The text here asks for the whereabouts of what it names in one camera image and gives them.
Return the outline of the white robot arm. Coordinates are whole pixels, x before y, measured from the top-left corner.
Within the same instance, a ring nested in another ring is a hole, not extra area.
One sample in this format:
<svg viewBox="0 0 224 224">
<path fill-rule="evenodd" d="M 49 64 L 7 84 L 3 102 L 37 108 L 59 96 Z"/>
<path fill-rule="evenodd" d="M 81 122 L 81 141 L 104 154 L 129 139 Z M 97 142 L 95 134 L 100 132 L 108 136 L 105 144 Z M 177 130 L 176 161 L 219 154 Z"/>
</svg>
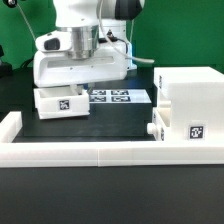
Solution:
<svg viewBox="0 0 224 224">
<path fill-rule="evenodd" d="M 38 90 L 122 80 L 134 57 L 107 36 L 105 20 L 136 18 L 145 0 L 53 0 L 56 29 L 38 37 L 33 76 Z"/>
</svg>

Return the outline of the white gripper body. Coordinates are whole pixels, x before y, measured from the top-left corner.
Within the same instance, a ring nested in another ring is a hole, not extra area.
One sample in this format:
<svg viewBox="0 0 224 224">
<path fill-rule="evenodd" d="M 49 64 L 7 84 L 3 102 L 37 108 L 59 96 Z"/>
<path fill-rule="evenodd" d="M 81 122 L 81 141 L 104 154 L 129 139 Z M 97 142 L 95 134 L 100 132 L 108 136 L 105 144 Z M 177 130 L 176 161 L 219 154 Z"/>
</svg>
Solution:
<svg viewBox="0 0 224 224">
<path fill-rule="evenodd" d="M 124 79 L 128 60 L 95 29 L 56 30 L 36 39 L 34 83 L 39 88 Z"/>
</svg>

